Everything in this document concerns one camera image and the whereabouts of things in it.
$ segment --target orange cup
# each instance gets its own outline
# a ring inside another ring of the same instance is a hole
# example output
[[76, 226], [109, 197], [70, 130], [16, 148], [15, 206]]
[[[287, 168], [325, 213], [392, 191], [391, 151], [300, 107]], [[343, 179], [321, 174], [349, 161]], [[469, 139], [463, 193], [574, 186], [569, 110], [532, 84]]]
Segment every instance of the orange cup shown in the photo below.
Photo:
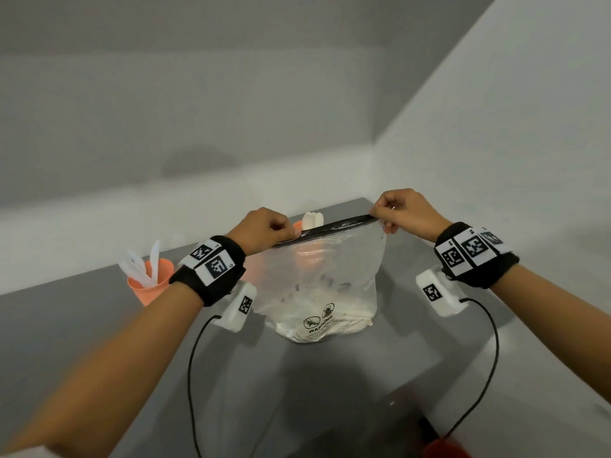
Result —
[[[151, 262], [147, 260], [145, 266], [147, 268], [147, 275], [150, 276], [152, 273]], [[157, 282], [159, 284], [157, 286], [145, 288], [132, 278], [127, 278], [127, 284], [134, 291], [136, 297], [140, 299], [142, 305], [146, 307], [170, 285], [172, 273], [174, 273], [174, 264], [168, 259], [159, 259], [159, 271], [157, 273]]]

